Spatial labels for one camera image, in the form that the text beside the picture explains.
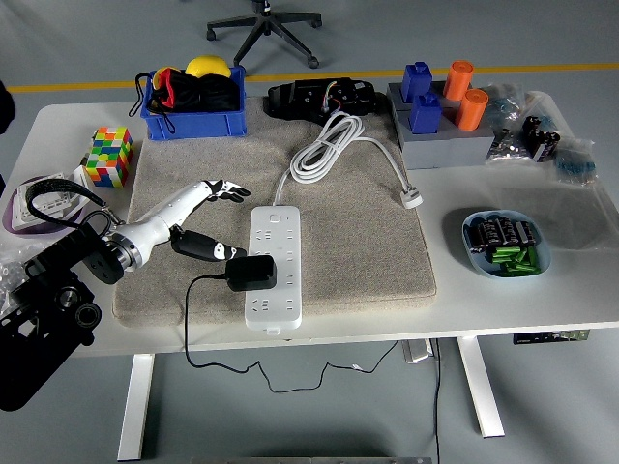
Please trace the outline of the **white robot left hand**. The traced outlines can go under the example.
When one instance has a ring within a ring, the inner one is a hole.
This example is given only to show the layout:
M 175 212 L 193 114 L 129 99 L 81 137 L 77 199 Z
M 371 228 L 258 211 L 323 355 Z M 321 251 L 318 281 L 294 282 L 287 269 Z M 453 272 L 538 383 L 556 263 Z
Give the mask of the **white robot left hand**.
M 150 259 L 154 247 L 170 243 L 177 253 L 198 260 L 221 262 L 247 253 L 204 234 L 185 230 L 182 224 L 205 202 L 228 199 L 241 203 L 251 193 L 224 181 L 199 181 L 178 190 L 137 222 L 120 225 L 106 237 L 125 270 L 134 271 Z

